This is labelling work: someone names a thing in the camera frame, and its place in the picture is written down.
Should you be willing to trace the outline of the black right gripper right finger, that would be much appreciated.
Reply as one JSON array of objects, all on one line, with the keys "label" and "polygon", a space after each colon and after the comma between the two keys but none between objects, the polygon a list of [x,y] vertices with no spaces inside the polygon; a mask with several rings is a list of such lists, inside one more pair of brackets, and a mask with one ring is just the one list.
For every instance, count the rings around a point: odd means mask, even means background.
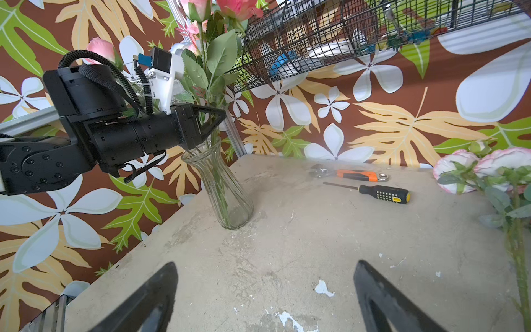
[{"label": "black right gripper right finger", "polygon": [[357,263],[353,282],[367,331],[445,330],[369,262]]}]

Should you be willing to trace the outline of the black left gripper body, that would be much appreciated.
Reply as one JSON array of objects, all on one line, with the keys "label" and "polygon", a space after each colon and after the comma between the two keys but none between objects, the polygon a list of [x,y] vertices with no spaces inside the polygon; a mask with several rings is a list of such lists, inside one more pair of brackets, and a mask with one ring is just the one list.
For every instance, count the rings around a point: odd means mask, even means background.
[{"label": "black left gripper body", "polygon": [[169,115],[154,113],[130,123],[92,125],[92,143],[101,170],[118,174],[127,162],[142,156],[155,156],[175,146],[195,148],[207,138],[201,113],[207,113],[207,107],[184,103],[171,106]]}]

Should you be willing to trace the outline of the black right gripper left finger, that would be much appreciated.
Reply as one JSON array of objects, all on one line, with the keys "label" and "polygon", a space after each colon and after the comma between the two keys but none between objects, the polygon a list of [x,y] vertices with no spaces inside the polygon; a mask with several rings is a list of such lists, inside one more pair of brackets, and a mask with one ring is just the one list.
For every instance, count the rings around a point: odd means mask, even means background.
[{"label": "black right gripper left finger", "polygon": [[177,267],[169,262],[91,330],[166,331],[177,286]]}]

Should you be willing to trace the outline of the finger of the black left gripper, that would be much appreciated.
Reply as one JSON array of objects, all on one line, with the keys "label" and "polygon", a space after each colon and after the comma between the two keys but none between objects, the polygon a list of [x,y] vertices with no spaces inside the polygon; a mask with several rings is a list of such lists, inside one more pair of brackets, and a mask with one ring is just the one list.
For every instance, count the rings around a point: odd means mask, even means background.
[{"label": "finger of the black left gripper", "polygon": [[211,136],[226,119],[225,110],[211,106],[189,104],[188,149],[194,149]]}]

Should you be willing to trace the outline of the single pink rose stem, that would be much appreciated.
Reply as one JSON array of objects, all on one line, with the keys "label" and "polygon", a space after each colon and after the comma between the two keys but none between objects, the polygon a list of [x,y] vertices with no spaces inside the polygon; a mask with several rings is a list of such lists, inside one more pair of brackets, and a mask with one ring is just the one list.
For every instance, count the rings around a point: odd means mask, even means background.
[{"label": "single pink rose stem", "polygon": [[217,109],[227,110],[233,98],[225,94],[238,83],[243,70],[237,70],[244,60],[243,37],[248,20],[262,17],[264,12],[256,1],[208,1],[207,18],[203,22],[205,33],[203,51],[208,86],[206,103]]}]

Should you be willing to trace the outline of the pale pink carnation stem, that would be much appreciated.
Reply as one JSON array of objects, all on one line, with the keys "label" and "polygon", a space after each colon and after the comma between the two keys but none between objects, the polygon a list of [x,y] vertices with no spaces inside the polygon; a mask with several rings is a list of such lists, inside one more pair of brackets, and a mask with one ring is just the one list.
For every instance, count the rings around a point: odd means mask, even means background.
[{"label": "pale pink carnation stem", "polygon": [[487,141],[442,157],[433,168],[440,188],[450,194],[479,192],[494,214],[479,218],[489,228],[502,230],[505,249],[515,267],[519,301],[514,303],[530,330],[530,292],[524,230],[530,228],[530,150],[523,147],[493,150]]}]

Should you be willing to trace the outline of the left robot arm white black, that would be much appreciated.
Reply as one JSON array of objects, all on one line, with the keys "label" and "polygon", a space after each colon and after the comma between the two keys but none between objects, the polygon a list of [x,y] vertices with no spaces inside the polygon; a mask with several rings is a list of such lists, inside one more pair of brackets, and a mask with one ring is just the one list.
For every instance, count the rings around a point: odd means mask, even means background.
[{"label": "left robot arm white black", "polygon": [[2,134],[1,193],[60,190],[95,166],[117,177],[143,156],[162,160],[175,146],[194,149],[225,120],[225,112],[214,107],[172,103],[174,83],[185,71],[180,56],[154,48],[133,63],[144,100],[117,67],[91,51],[71,51],[57,69],[44,73],[66,135]]}]

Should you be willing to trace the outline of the clear ribbed glass vase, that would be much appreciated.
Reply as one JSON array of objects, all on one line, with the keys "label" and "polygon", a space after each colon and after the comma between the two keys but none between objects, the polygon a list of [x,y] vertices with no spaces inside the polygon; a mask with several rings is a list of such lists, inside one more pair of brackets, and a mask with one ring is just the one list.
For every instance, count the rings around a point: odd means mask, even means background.
[{"label": "clear ribbed glass vase", "polygon": [[203,183],[221,226],[236,230],[250,221],[254,206],[221,156],[221,141],[184,152],[182,161],[194,167]]}]

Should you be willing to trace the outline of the pink rose bunch in vase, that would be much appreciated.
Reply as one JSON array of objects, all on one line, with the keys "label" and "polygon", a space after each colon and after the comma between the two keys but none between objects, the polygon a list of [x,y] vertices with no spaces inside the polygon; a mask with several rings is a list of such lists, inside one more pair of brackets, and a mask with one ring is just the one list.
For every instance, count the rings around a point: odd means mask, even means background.
[{"label": "pink rose bunch in vase", "polygon": [[184,91],[176,95],[180,102],[216,107],[225,87],[225,50],[217,46],[217,21],[211,1],[180,1],[186,16],[184,31],[191,44],[182,50]]}]

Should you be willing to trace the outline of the pink rose stem left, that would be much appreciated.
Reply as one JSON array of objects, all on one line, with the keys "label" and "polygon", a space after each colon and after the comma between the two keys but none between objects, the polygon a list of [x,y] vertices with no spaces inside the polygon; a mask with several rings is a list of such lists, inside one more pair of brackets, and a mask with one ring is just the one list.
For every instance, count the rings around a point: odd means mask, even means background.
[{"label": "pink rose stem left", "polygon": [[114,64],[116,63],[115,48],[110,41],[95,37],[88,43],[87,51],[96,53]]}]

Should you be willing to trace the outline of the black yellow screwdriver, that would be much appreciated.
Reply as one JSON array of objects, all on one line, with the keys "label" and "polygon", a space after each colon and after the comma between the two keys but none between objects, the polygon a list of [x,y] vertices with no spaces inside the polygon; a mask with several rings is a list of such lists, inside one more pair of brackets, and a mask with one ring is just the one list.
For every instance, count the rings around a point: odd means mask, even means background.
[{"label": "black yellow screwdriver", "polygon": [[402,188],[394,188],[384,185],[360,185],[358,187],[351,185],[342,185],[338,183],[324,182],[325,185],[331,185],[339,188],[346,188],[350,190],[357,190],[360,194],[372,196],[381,201],[388,201],[391,203],[408,204],[411,200],[411,194],[408,190]]}]

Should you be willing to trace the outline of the orange black adjustable wrench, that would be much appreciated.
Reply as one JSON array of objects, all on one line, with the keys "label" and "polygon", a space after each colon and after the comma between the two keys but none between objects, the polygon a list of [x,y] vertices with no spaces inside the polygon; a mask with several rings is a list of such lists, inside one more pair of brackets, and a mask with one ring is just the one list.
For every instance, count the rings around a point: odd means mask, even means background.
[{"label": "orange black adjustable wrench", "polygon": [[309,174],[313,177],[324,178],[324,177],[338,177],[338,178],[347,178],[356,181],[366,181],[366,182],[386,182],[389,179],[387,174],[376,173],[366,170],[333,170],[325,167],[322,164],[316,164],[311,167]]}]

